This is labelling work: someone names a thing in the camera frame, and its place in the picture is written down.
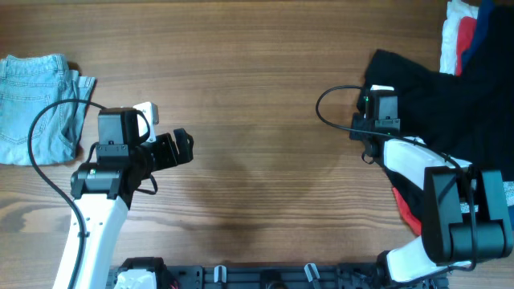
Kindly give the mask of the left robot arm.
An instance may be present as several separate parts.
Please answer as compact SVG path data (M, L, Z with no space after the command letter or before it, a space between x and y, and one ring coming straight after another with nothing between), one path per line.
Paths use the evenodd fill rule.
M85 161L71 176L77 213L54 286L102 288L108 281L113 251L134 193L153 173L193 160L194 139L185 129L155 133L157 105L105 108L98 115L95 161Z

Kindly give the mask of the black shorts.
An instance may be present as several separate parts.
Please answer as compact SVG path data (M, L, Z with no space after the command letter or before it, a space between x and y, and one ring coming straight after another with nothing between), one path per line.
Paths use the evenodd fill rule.
M404 136L513 179L513 8L490 13L487 34L461 75L430 71L378 50L365 84L395 88Z

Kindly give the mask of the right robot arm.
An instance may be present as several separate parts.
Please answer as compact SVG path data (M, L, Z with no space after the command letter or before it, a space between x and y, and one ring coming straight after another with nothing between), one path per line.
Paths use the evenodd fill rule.
M422 199L419 236L378 257L374 284L410 285L509 256L513 236L500 171L479 169L430 150L416 137L401 136L392 87L366 88L363 105L351 124L352 139L365 145L362 158L405 178Z

